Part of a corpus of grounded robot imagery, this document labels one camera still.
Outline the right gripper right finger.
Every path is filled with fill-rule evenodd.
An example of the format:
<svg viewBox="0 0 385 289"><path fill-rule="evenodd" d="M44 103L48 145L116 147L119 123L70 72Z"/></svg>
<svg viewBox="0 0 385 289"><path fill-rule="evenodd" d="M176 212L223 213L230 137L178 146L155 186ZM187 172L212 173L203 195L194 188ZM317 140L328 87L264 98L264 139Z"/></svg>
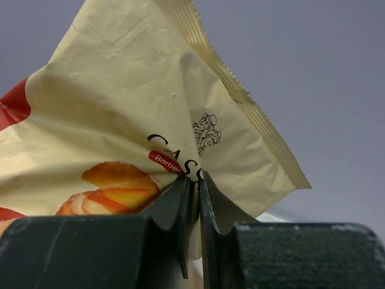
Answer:
<svg viewBox="0 0 385 289"><path fill-rule="evenodd" d="M384 246L356 223L261 223L199 182L205 288L383 288Z"/></svg>

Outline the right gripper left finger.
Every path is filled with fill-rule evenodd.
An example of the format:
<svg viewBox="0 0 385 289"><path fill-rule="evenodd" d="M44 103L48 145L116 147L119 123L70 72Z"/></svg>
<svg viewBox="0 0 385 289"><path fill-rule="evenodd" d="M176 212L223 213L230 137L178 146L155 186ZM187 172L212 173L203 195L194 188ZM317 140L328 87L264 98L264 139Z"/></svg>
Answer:
<svg viewBox="0 0 385 289"><path fill-rule="evenodd" d="M2 288L182 288L193 185L136 215L25 217L1 237Z"/></svg>

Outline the cassava chips bag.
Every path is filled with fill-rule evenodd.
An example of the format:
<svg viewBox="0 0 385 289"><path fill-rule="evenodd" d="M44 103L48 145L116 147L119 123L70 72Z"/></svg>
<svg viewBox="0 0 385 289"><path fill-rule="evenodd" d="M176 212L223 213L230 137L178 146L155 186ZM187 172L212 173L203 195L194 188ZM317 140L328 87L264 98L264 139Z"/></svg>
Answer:
<svg viewBox="0 0 385 289"><path fill-rule="evenodd" d="M85 1L48 63L1 98L2 230L135 214L205 172L253 217L310 187L192 1Z"/></svg>

